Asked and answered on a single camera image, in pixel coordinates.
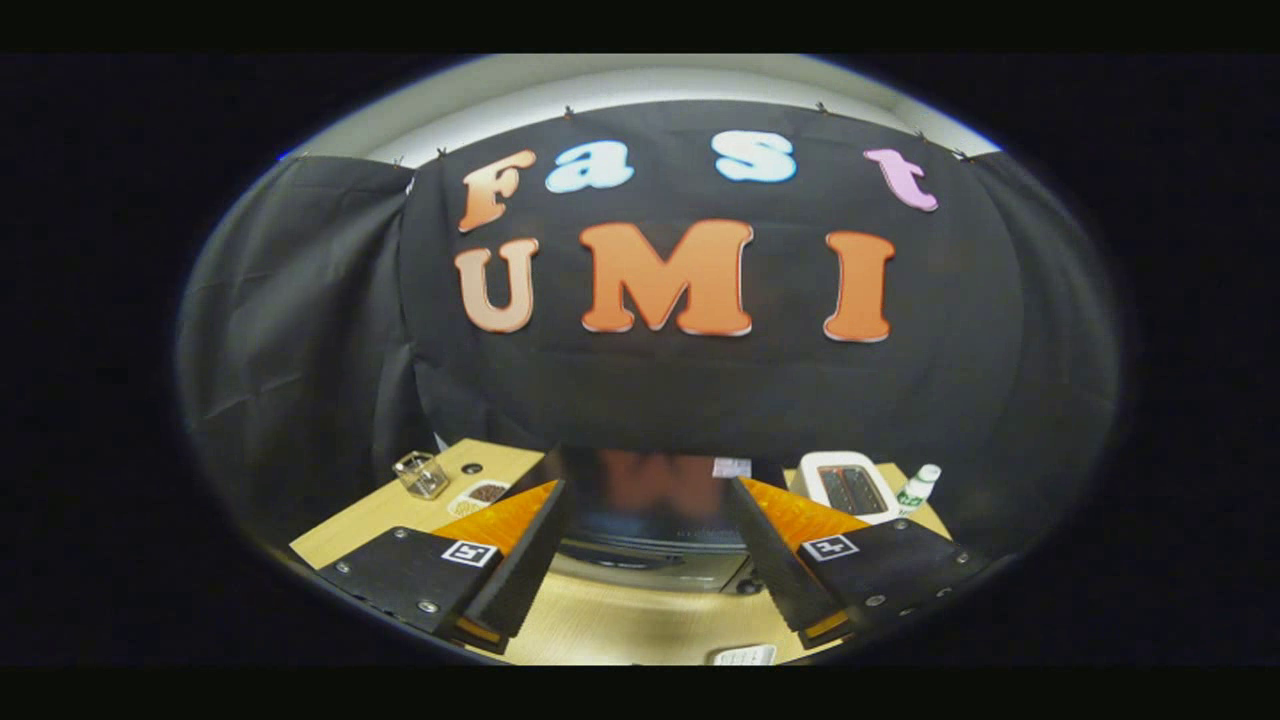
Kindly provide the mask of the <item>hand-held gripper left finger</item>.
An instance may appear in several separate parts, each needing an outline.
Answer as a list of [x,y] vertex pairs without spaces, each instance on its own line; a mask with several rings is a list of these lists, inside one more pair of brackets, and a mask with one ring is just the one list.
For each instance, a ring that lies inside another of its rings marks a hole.
[[439,641],[502,653],[568,524],[562,479],[424,532],[394,527],[320,566],[335,588]]

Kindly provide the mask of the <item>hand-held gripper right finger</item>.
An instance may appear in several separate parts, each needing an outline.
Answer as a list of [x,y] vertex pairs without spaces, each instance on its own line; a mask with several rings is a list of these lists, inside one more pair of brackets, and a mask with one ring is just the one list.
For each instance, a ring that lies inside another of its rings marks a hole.
[[989,557],[906,518],[881,524],[746,477],[728,518],[801,644],[882,641],[968,593]]

